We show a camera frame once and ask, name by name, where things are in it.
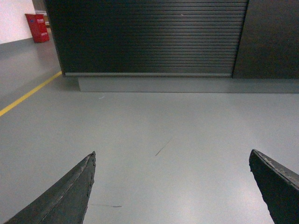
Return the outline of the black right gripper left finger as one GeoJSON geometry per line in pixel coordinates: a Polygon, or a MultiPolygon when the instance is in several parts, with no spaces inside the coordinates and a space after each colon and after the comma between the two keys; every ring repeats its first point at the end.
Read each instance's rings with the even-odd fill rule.
{"type": "Polygon", "coordinates": [[[7,224],[82,224],[94,183],[92,152],[7,224]]]}

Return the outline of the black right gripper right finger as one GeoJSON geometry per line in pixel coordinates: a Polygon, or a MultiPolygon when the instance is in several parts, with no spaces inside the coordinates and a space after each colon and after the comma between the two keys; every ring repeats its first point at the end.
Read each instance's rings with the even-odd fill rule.
{"type": "Polygon", "coordinates": [[[299,222],[299,175],[274,159],[253,149],[250,171],[276,224],[299,222]]]}

